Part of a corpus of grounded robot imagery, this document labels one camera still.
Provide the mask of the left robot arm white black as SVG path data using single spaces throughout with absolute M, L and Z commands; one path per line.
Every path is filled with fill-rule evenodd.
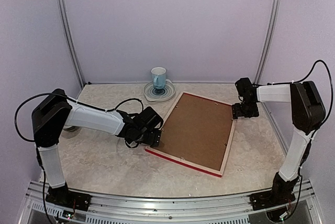
M 61 205 L 73 201 L 59 156 L 59 137 L 64 127 L 80 127 L 106 132 L 123 138 L 126 146 L 159 145 L 164 120 L 152 107 L 129 114 L 118 108 L 102 109 L 84 104 L 55 89 L 33 110 L 33 140 L 37 157 L 49 183 L 48 195 Z

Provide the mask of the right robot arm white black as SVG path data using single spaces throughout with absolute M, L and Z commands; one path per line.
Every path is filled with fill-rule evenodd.
M 243 77 L 235 87 L 241 98 L 232 106 L 232 116 L 252 118 L 259 116 L 258 103 L 289 103 L 293 136 L 283 165 L 275 174 L 269 191 L 253 193 L 250 201 L 254 210 L 287 204 L 295 200 L 294 186 L 301 181 L 300 169 L 309 153 L 314 133 L 326 117 L 326 110 L 313 81 L 256 86 Z

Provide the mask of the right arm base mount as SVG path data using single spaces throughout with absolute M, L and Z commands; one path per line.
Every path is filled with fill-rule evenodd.
M 273 222 L 281 221 L 288 215 L 291 203 L 296 199 L 293 193 L 296 181 L 273 181 L 272 188 L 267 191 L 253 193 L 250 202 L 254 211 L 285 205 L 284 208 L 274 209 L 267 216 Z

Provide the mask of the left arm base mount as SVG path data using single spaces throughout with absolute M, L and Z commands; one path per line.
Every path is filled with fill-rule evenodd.
M 71 208 L 73 210 L 88 211 L 92 196 L 89 194 L 68 191 L 66 194 L 47 193 L 46 201 L 48 203 Z

